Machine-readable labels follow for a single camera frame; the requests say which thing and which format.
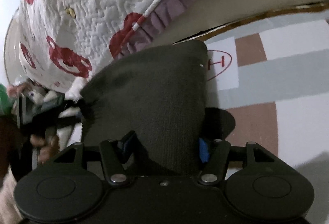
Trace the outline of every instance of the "dark gray cloth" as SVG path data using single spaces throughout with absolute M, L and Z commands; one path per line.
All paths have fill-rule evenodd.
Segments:
M 90 106 L 86 145 L 135 130 L 143 174 L 196 174 L 205 113 L 207 48 L 188 41 L 146 49 L 103 69 L 81 91 Z

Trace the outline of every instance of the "green object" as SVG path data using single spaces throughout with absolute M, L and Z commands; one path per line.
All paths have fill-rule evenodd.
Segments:
M 3 84 L 0 84 L 0 116 L 11 114 L 15 100 L 7 95 L 7 89 Z

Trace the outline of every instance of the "brown square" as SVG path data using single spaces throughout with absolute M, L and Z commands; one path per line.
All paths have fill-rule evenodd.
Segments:
M 259 34 L 241 37 L 235 40 L 237 66 L 266 61 L 266 54 Z
M 235 118 L 236 126 L 226 138 L 234 146 L 245 146 L 254 141 L 278 155 L 278 123 L 275 102 L 227 109 Z

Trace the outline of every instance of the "small screw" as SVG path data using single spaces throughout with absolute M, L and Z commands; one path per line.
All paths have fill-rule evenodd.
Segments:
M 201 176 L 201 180 L 204 182 L 215 182 L 217 180 L 217 176 L 214 174 L 204 174 Z
M 168 182 L 167 181 L 160 182 L 160 186 L 166 187 L 168 186 Z
M 113 182 L 124 182 L 126 180 L 127 180 L 127 177 L 124 174 L 114 174 L 111 176 L 111 181 L 113 181 Z

